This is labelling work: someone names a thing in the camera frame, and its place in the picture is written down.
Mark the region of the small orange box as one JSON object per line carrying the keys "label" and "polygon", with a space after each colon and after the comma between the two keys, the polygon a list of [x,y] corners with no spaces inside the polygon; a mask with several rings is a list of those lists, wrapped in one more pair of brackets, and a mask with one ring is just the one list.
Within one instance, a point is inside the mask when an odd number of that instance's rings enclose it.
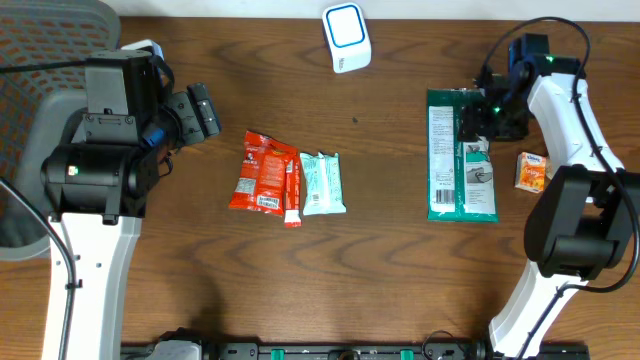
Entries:
{"label": "small orange box", "polygon": [[545,178],[545,157],[528,152],[522,152],[518,156],[515,188],[532,193],[541,193],[544,191]]}

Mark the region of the red snack bag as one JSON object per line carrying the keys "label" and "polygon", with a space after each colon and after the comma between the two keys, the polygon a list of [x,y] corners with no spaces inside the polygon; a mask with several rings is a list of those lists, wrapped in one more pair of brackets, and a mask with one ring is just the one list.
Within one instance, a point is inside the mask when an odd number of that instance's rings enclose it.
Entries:
{"label": "red snack bag", "polygon": [[245,134],[244,150],[229,207],[284,216],[286,167],[299,150],[252,131]]}

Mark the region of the green white wipes pack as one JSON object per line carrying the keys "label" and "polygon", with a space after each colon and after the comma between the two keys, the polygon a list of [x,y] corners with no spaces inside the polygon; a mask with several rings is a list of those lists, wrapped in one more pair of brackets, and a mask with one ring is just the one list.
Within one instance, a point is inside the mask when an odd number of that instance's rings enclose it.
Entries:
{"label": "green white wipes pack", "polygon": [[490,144],[484,137],[457,139],[462,110],[479,100],[478,91],[427,91],[427,205],[436,222],[497,223]]}

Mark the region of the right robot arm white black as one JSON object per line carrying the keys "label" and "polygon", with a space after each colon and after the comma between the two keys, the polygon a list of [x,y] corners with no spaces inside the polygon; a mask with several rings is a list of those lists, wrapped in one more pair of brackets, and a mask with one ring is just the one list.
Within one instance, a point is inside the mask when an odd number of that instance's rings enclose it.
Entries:
{"label": "right robot arm white black", "polygon": [[508,72],[483,66],[482,97],[461,114],[463,141],[515,141],[535,119],[552,178],[524,230],[527,263],[489,325],[487,355],[531,359],[561,309],[615,267],[639,242],[639,176],[608,146],[588,97],[584,60],[554,55],[547,36],[524,34],[509,46]]}

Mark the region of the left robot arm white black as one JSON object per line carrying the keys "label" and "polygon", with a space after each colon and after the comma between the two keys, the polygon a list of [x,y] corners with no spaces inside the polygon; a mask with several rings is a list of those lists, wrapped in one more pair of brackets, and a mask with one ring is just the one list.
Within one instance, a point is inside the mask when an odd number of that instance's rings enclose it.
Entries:
{"label": "left robot arm white black", "polygon": [[41,170],[53,232],[45,359],[120,357],[128,271],[158,166],[221,131],[202,83],[152,102],[156,116],[88,105],[84,92],[63,91],[38,113],[63,127]]}

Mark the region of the light teal snack pack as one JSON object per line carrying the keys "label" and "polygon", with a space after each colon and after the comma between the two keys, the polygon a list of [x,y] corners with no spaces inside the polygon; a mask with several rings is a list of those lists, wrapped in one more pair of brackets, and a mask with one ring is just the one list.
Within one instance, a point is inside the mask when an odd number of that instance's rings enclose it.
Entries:
{"label": "light teal snack pack", "polygon": [[304,216],[343,214],[347,212],[343,200],[339,154],[313,156],[300,154],[306,181]]}

